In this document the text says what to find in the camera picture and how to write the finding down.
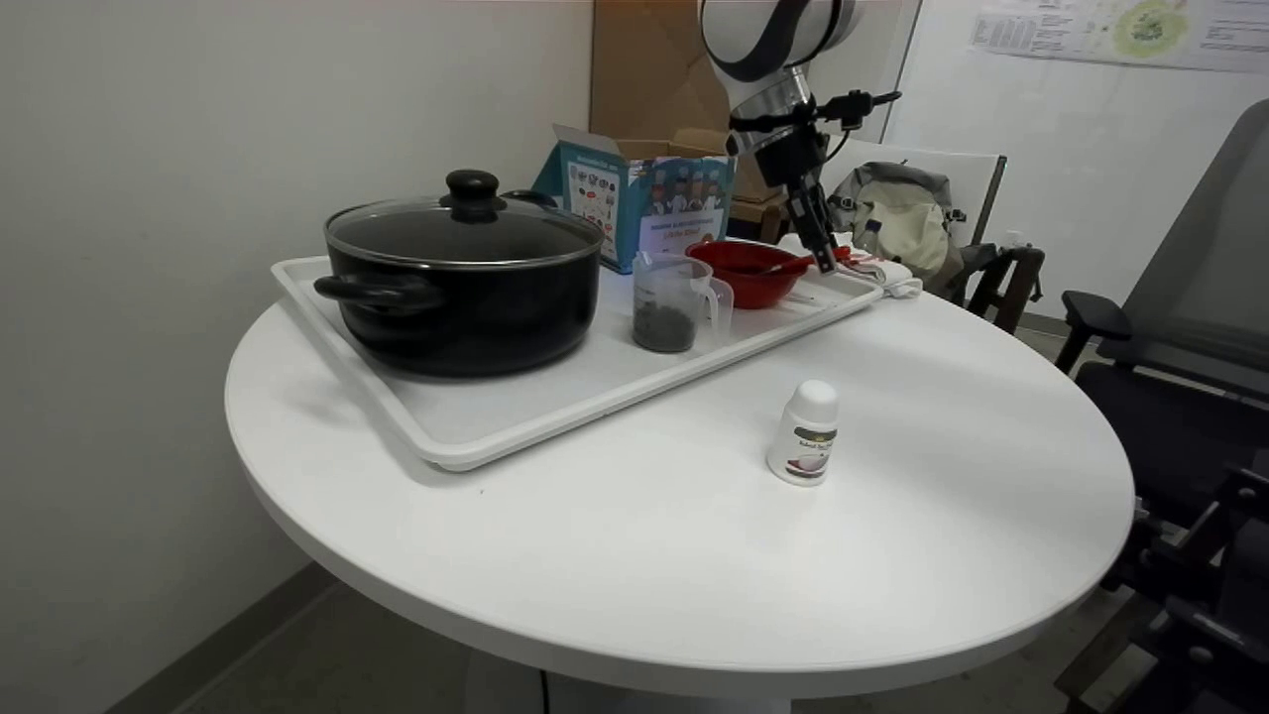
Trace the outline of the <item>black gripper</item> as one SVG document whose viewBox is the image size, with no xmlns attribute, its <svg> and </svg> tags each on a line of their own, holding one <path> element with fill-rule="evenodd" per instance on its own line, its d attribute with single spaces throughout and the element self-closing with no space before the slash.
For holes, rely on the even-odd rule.
<svg viewBox="0 0 1269 714">
<path fill-rule="evenodd" d="M 751 144 L 761 177 L 788 191 L 792 228 L 820 274 L 839 267 L 839 214 L 820 185 L 820 165 L 831 163 L 820 121 L 839 121 L 841 133 L 852 133 L 886 103 L 895 103 L 895 92 L 848 92 L 831 103 L 799 103 L 784 116 L 731 120 L 731 128 Z"/>
</svg>

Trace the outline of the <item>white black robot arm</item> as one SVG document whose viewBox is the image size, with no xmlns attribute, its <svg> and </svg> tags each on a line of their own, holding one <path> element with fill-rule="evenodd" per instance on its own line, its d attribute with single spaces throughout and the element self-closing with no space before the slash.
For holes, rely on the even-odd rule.
<svg viewBox="0 0 1269 714">
<path fill-rule="evenodd" d="M 852 133 L 895 92 L 817 99 L 804 67 L 839 48 L 858 0 L 700 0 L 700 34 L 731 103 L 731 133 L 782 195 L 784 218 L 815 267 L 839 267 L 839 235 L 820 165 L 832 159 L 825 121 Z"/>
</svg>

